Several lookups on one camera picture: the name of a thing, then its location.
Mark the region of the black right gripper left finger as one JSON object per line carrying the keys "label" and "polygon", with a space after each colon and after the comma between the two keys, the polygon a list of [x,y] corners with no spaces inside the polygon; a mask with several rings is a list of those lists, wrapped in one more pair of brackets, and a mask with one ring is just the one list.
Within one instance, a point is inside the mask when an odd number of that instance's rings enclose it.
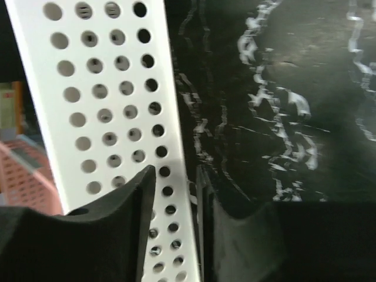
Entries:
{"label": "black right gripper left finger", "polygon": [[146,166],[65,216],[1,208],[2,281],[140,281],[156,188]]}

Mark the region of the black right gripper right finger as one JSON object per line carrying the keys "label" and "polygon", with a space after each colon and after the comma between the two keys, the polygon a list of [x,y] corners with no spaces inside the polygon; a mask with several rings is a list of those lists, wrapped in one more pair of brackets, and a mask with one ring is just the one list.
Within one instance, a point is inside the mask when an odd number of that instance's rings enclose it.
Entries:
{"label": "black right gripper right finger", "polygon": [[253,203],[197,168],[203,281],[374,281],[375,204]]}

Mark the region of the pink plastic basket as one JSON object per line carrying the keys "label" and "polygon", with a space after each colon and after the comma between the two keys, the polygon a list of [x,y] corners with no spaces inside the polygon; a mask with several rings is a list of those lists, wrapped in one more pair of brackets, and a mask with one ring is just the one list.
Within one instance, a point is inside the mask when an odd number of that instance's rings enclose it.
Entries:
{"label": "pink plastic basket", "polygon": [[24,139],[1,142],[1,194],[7,206],[63,213],[46,152]]}

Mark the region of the white perforated plastic basket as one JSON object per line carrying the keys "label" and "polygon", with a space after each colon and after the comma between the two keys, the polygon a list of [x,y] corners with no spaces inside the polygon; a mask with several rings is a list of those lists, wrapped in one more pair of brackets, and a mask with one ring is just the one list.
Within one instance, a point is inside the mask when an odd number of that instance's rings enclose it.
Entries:
{"label": "white perforated plastic basket", "polygon": [[156,168],[144,281],[199,281],[163,1],[7,1],[65,213]]}

